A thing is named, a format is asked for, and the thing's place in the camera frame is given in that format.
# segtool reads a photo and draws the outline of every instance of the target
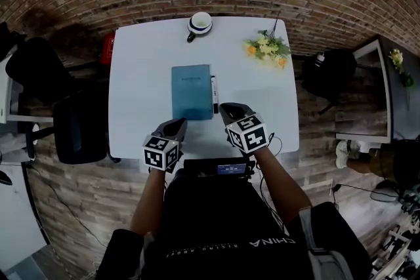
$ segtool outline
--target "black shirt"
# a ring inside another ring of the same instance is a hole
[[[367,279],[369,257],[334,206],[313,208],[312,221],[317,245],[341,252],[353,278]],[[245,180],[177,178],[165,193],[159,235],[144,251],[141,279],[313,279],[299,217],[288,229],[290,236]],[[116,230],[96,278],[132,277],[143,246],[143,237]]]

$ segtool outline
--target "red fire extinguisher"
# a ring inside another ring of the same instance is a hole
[[[115,33],[105,35],[104,48],[99,62],[105,66],[111,66],[112,50],[114,49]]]

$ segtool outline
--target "pen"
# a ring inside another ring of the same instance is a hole
[[[211,92],[213,98],[213,112],[219,113],[219,97],[217,96],[216,77],[211,76]]]

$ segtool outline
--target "black and white cube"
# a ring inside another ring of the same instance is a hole
[[[267,129],[259,113],[229,124],[226,128],[232,144],[245,153],[268,145]]]
[[[143,143],[143,162],[150,167],[166,170],[178,160],[179,143],[148,135]]]

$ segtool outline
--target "white sneaker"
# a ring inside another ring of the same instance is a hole
[[[348,157],[350,159],[358,159],[360,156],[360,143],[359,141],[351,140],[350,141],[350,152]]]
[[[343,169],[347,167],[348,151],[347,151],[347,141],[341,140],[337,147],[335,148],[335,154],[337,156],[335,160],[335,165],[338,169]]]

